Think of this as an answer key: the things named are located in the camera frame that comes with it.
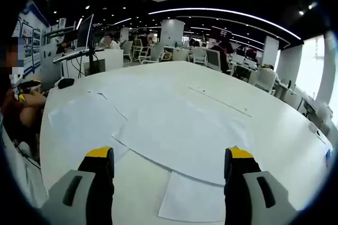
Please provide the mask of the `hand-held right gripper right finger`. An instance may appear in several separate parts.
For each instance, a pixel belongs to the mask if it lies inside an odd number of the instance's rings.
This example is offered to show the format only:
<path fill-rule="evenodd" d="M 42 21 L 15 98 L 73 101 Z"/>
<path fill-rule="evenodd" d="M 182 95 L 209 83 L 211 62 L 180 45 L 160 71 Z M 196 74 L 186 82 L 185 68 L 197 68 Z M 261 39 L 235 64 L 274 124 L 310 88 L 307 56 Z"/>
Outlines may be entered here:
<path fill-rule="evenodd" d="M 225 224 L 289 224 L 296 215 L 286 188 L 249 152 L 226 149 L 224 179 Z"/>

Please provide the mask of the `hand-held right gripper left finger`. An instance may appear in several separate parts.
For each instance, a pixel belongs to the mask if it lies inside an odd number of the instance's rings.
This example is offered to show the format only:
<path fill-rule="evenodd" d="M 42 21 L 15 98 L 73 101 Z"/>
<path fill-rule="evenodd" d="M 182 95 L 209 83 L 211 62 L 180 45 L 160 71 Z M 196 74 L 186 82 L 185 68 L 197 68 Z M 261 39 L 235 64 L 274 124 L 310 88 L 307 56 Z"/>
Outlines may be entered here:
<path fill-rule="evenodd" d="M 112 224 L 114 149 L 88 152 L 77 170 L 70 170 L 49 191 L 42 214 L 49 224 Z"/>

